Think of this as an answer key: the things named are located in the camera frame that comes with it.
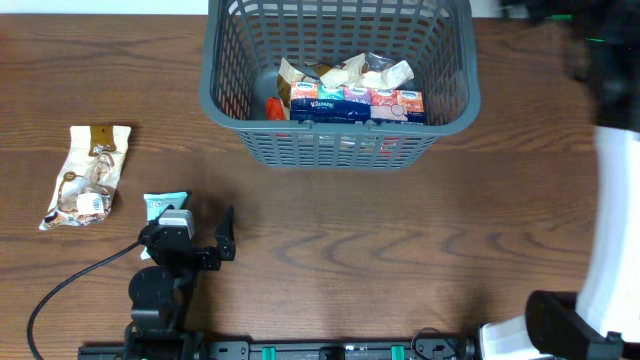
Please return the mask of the teal snack packet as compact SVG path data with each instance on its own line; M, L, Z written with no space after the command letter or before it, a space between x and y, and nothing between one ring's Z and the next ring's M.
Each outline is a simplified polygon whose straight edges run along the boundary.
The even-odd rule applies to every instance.
M190 196L189 191L170 193L147 193L144 195L147 211L147 223L152 226L152 237L160 235L163 229L157 222L166 209L183 209Z

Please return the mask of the beige nut snack bag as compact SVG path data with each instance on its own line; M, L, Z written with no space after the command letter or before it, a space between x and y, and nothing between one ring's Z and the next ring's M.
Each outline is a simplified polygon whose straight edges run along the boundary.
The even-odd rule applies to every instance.
M39 228L81 227L110 214L128 151L129 126L86 125L70 128L70 147L56 178L47 214Z

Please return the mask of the orange spaghetti packet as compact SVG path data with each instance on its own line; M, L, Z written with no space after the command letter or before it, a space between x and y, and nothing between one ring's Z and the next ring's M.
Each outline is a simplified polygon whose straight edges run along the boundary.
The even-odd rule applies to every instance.
M270 97L266 102L266 118L269 121L288 121L289 110L278 97Z

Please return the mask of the blue tissue multipack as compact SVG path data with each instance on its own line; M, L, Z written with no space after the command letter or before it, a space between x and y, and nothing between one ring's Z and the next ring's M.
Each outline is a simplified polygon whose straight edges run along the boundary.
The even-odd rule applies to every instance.
M293 121L315 123L426 123L421 92L344 86L328 88L314 82L291 85L290 117Z

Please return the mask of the beige rice bag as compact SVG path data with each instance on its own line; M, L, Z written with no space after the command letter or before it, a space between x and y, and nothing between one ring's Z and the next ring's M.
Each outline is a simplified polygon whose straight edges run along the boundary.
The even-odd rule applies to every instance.
M282 100L283 106L287 109L290 108L290 94L294 82L302 81L318 83L320 81L320 77L327 73L330 69L331 66L316 62L307 63L305 66L305 71L300 71L299 69L292 66L285 58L282 58L276 85L277 93Z

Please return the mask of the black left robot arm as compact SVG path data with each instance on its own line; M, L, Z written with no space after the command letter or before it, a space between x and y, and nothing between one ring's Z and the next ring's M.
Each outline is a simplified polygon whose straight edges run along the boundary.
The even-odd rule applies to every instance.
M155 262L129 283L132 324L126 331L125 359L193 360L209 357L204 335L184 322L199 274L217 271L235 258L234 209L228 208L215 231L214 246L196 247L192 213L168 208L150 221L139 240Z

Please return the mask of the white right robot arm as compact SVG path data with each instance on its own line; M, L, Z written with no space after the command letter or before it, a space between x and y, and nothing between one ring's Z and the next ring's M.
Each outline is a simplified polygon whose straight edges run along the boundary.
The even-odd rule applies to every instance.
M496 359L639 356L639 2L526 1L532 23L564 17L565 66L595 101L598 205L577 292L536 290L523 315L482 326L471 352Z

